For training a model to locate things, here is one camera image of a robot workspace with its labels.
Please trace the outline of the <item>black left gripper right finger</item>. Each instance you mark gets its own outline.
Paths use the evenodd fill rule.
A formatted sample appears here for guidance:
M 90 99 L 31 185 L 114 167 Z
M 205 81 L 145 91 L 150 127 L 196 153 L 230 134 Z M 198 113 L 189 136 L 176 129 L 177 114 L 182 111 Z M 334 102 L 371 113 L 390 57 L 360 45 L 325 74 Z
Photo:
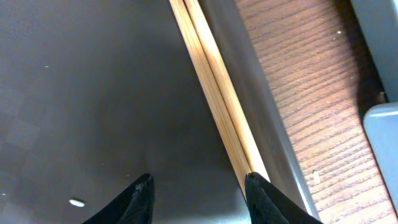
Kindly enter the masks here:
M 252 224 L 322 224 L 257 172 L 245 177 L 244 186 Z

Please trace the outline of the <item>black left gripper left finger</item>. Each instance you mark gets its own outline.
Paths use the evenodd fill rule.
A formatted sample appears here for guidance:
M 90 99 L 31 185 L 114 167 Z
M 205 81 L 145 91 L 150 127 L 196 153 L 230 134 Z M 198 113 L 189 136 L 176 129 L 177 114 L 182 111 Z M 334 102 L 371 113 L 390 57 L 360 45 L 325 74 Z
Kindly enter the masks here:
M 154 204 L 154 179 L 145 173 L 83 224 L 151 224 Z

